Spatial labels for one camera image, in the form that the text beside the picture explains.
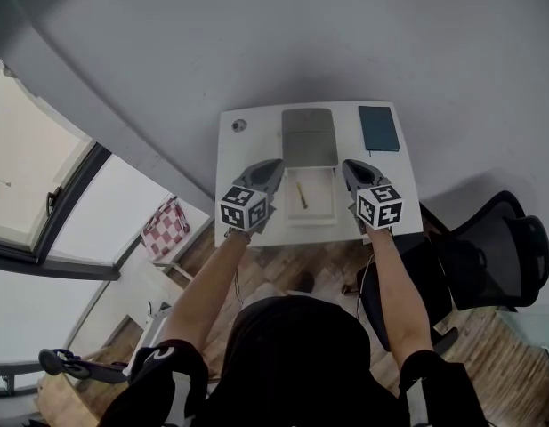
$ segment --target person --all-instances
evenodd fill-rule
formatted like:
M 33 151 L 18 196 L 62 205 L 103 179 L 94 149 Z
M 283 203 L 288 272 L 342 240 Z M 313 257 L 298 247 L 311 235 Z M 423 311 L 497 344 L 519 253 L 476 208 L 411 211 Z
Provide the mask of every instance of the person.
M 400 371 L 398 398 L 371 375 L 369 337 L 359 321 L 305 295 L 241 310 L 221 379 L 207 396 L 201 352 L 251 240 L 231 230 L 174 305 L 163 341 L 137 354 L 129 387 L 100 426 L 487 426 L 464 366 L 432 350 L 426 309 L 390 232 L 367 233 Z

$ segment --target dark green notebook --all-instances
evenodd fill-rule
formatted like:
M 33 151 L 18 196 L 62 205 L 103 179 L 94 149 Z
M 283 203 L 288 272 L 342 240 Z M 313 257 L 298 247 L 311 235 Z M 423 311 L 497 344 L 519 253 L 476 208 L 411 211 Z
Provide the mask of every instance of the dark green notebook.
M 399 151 L 391 109 L 359 106 L 359 117 L 366 150 Z

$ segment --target white desk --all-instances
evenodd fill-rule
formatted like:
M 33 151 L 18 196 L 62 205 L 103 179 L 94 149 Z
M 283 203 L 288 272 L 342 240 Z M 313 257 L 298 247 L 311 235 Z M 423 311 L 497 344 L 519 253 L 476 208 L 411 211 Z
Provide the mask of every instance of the white desk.
M 391 108 L 399 137 L 400 151 L 371 152 L 369 154 L 365 150 L 359 106 Z M 393 233 L 400 235 L 421 232 L 423 223 L 407 145 L 397 113 L 392 103 L 388 101 L 287 104 L 223 112 L 219 124 L 215 191 L 217 199 L 224 196 L 232 182 L 250 165 L 269 158 L 282 158 L 282 111 L 299 108 L 326 108 L 331 109 L 333 114 L 337 155 L 339 156 L 339 166 L 335 170 L 337 224 L 307 227 L 287 226 L 284 213 L 285 183 L 281 182 L 272 202 L 277 211 L 272 215 L 263 234 L 253 236 L 251 246 L 295 245 L 361 239 L 362 236 L 359 234 L 353 215 L 348 210 L 348 206 L 353 201 L 350 192 L 345 187 L 341 167 L 341 163 L 347 158 L 364 161 L 379 168 L 405 199 L 402 221 L 392 227 Z M 231 128 L 232 123 L 237 119 L 244 119 L 248 123 L 246 130 L 241 133 L 235 133 Z M 217 219 L 214 226 L 214 243 L 218 246 L 224 240 L 224 233 L 228 228 L 221 223 L 218 203 L 215 208 L 215 217 Z

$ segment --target red checkered cloth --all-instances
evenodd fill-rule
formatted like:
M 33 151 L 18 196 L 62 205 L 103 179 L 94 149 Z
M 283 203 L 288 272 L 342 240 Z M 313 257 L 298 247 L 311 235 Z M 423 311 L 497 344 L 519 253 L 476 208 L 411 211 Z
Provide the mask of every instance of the red checkered cloth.
M 189 224 L 177 197 L 172 197 L 157 209 L 143 227 L 141 242 L 149 258 L 155 261 L 168 254 L 189 231 Z

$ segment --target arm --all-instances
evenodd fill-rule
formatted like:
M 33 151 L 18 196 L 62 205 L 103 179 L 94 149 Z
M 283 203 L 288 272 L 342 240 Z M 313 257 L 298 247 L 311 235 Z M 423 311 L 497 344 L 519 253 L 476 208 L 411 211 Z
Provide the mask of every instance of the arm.
M 367 226 L 379 277 L 384 325 L 399 370 L 416 351 L 432 350 L 428 314 L 388 230 Z
M 162 341 L 184 340 L 203 350 L 249 243 L 246 234 L 229 234 L 175 303 Z

